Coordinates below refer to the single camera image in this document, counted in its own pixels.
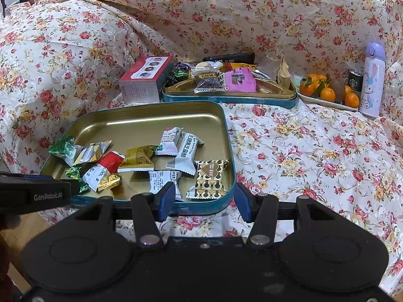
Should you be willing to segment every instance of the pink snack packet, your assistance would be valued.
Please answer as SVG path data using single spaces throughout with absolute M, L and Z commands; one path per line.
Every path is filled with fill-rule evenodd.
M 256 80 L 249 68 L 236 68 L 222 73 L 221 77 L 226 91 L 256 93 Z

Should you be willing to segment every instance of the green candy wrapper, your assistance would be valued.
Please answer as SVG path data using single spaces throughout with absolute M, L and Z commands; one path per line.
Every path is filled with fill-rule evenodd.
M 77 179 L 81 183 L 80 193 L 83 193 L 89 190 L 89 186 L 83 181 L 80 175 L 81 166 L 72 166 L 71 168 L 66 169 L 64 172 L 66 176 L 70 179 Z
M 74 138 L 69 136 L 50 147 L 49 153 L 62 158 L 71 167 L 82 149 L 83 147 L 74 144 Z

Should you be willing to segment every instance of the heart logo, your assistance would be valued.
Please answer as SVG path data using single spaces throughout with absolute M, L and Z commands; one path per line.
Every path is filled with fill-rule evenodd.
M 219 166 L 217 163 L 212 162 L 212 163 L 209 163 L 208 165 L 205 165 L 204 167 L 201 167 L 200 170 L 201 170 L 206 176 L 211 177 L 211 178 L 215 178 L 215 177 L 218 176 L 218 168 L 219 168 L 219 167 L 220 167 L 220 166 Z

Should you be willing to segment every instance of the tin tray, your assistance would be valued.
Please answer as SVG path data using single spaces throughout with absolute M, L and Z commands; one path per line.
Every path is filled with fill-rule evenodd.
M 297 103 L 297 92 L 291 83 L 289 89 L 283 89 L 276 82 L 266 80 L 256 80 L 261 86 L 259 92 L 211 92 L 195 94 L 194 79 L 184 80 L 171 87 L 164 87 L 162 96 L 164 101 L 190 101 L 208 100 L 222 103 L 254 103 L 266 105 L 278 105 L 284 108 L 292 108 Z
M 129 148 L 154 144 L 159 145 L 162 132 L 166 127 L 182 127 L 184 131 L 195 134 L 205 143 L 199 146 L 195 160 L 229 160 L 224 171 L 223 184 L 228 193 L 217 200 L 205 202 L 176 201 L 171 214 L 174 215 L 209 215 L 224 209 L 233 196 L 235 186 L 235 167 L 232 156 L 225 115 L 220 105 L 209 101 L 192 101 L 140 105 L 96 111 L 76 120 L 65 133 L 72 135 L 77 144 L 88 146 L 91 142 L 112 140 L 107 151 L 125 154 Z M 153 156 L 155 170 L 166 169 L 173 157 Z M 65 178 L 67 164 L 56 156 L 49 156 L 42 168 L 41 175 L 53 178 Z M 185 173 L 179 180 L 179 190 L 183 196 L 196 183 L 196 176 Z M 150 189 L 149 175 L 146 171 L 122 173 L 122 183 L 113 188 L 116 203 L 127 201 Z M 94 197 L 76 196 L 72 204 L 83 206 Z

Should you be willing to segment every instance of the floral bedsheet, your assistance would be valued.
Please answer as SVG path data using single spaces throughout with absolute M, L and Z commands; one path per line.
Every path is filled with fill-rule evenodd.
M 292 109 L 223 105 L 237 180 L 253 193 L 317 199 L 388 248 L 381 287 L 403 275 L 401 229 L 403 0 L 36 0 L 0 21 L 0 154 L 10 170 L 38 173 L 47 149 L 80 115 L 123 106 L 118 78 L 142 53 L 178 60 L 283 53 L 293 73 L 345 76 L 362 68 L 367 39 L 386 49 L 380 117 L 368 120 L 301 101 Z M 71 210 L 43 215 L 56 222 Z M 210 217 L 158 224 L 165 235 L 246 237 L 232 202 Z M 132 237 L 130 222 L 118 229 Z M 277 239 L 292 232 L 280 222 Z

